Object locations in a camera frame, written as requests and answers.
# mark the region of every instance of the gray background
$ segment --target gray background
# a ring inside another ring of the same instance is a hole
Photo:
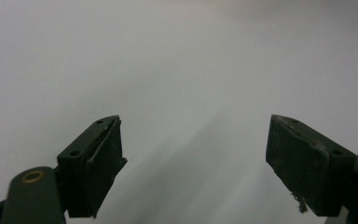
[[[324,223],[265,163],[269,117],[358,152],[358,1],[0,1],[0,200],[115,114],[129,163],[68,223]]]

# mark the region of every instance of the white surface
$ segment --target white surface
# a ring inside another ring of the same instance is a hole
[[[0,200],[119,114],[98,218],[324,223],[265,163],[269,116],[358,151],[358,1],[0,1]]]

